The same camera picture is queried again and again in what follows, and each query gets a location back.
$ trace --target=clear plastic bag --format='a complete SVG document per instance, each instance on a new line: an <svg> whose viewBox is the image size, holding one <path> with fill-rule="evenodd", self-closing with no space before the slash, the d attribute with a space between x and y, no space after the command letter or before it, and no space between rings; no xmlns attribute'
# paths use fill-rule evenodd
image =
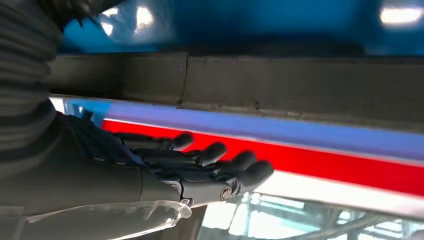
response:
<svg viewBox="0 0 424 240"><path fill-rule="evenodd" d="M171 228L192 211L174 201L73 207L34 216L0 216L0 240L124 240Z"/></svg>
<svg viewBox="0 0 424 240"><path fill-rule="evenodd" d="M174 36L169 0L127 0L98 17L106 35L121 46L160 44Z"/></svg>

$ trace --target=blue panel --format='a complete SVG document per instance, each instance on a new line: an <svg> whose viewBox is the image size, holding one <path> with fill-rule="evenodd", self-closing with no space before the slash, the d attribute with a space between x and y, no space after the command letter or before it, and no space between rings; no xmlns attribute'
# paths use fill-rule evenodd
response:
<svg viewBox="0 0 424 240"><path fill-rule="evenodd" d="M370 55L415 55L424 51L423 6L423 0L127 0L117 14L100 15L102 24L113 27L109 35L89 21L83 29L73 22L61 50L157 52L169 46L302 38L357 43ZM383 25L384 8L420 12L410 22Z"/></svg>
<svg viewBox="0 0 424 240"><path fill-rule="evenodd" d="M64 113L67 115L74 115L78 118L81 118L84 114L84 111L93 112L91 117L91 121L97 127L101 128L103 125L103 120L105 119L105 115L109 110L110 103L107 102L93 102L93 101L83 101L79 102L77 100L72 99L64 99Z"/></svg>
<svg viewBox="0 0 424 240"><path fill-rule="evenodd" d="M424 135L281 120L266 117L204 112L174 107L75 99L72 103L107 118L192 131L328 148L362 154L424 161Z"/></svg>

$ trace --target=prosthetic hand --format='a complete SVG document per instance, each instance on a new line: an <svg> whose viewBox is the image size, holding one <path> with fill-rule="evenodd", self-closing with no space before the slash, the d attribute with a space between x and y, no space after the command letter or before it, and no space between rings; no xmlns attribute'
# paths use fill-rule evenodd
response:
<svg viewBox="0 0 424 240"><path fill-rule="evenodd" d="M192 139L111 134L56 113L43 84L62 29L108 0L0 1L0 240L117 240L254 190L273 169Z"/></svg>

